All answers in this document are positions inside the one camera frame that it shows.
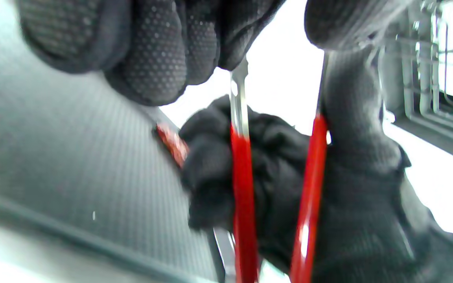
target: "pliers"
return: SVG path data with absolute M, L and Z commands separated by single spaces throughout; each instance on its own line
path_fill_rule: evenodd
M 246 57 L 230 75 L 232 82 L 234 82 L 230 92 L 230 109 L 232 113 L 231 142 L 234 160 L 233 184 L 236 201 L 234 238 L 237 282 L 255 283 L 258 281 L 259 270 L 245 89 L 245 79 L 248 75 Z M 322 93 L 320 91 L 316 117 L 313 122 L 313 133 L 309 142 L 304 188 L 291 259 L 289 278 L 292 283 L 309 283 L 311 281 L 322 181 L 326 163 L 327 132 L 326 120 L 322 114 Z

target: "black cloth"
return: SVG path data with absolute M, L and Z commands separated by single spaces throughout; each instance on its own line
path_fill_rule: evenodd
M 234 214 L 230 102 L 198 111 L 180 131 L 190 153 L 182 181 L 190 227 L 231 229 Z M 289 271 L 309 137 L 249 110 L 259 253 Z M 401 163 L 390 174 L 351 165 L 328 148 L 313 282 L 453 283 L 453 234 L 442 231 Z

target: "red handle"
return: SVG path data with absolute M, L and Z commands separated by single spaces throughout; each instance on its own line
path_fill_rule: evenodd
M 258 244 L 255 226 L 253 168 L 249 137 L 231 128 L 234 157 L 233 185 L 235 195 L 234 238 L 237 283 L 258 281 Z
M 289 279 L 291 283 L 311 281 L 316 247 L 319 204 L 326 162 L 327 124 L 319 113 L 313 123 L 304 175 L 304 190 L 296 229 Z

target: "gloved hand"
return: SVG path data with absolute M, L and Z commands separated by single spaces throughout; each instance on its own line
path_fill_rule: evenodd
M 453 282 L 453 234 L 421 204 L 404 174 L 410 161 L 383 134 L 381 95 L 365 65 L 370 50 L 329 57 L 330 64 L 342 60 L 342 68 L 324 85 L 332 144 L 312 282 Z M 343 92 L 349 99 L 337 99 Z M 276 116 L 248 114 L 259 253 L 288 272 L 309 137 Z M 194 114 L 180 136 L 190 149 L 182 171 L 191 195 L 189 226 L 232 231 L 228 97 Z
M 17 0 L 22 34 L 45 63 L 102 70 L 125 97 L 176 101 L 214 68 L 233 70 L 285 0 Z M 411 0 L 309 0 L 306 31 L 329 50 L 364 46 Z

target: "gray mesh surface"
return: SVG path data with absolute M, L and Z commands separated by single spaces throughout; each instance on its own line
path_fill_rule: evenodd
M 13 4 L 0 0 L 0 197 L 216 280 L 207 238 L 187 226 L 188 199 L 152 126 L 101 75 L 66 75 L 36 59 Z

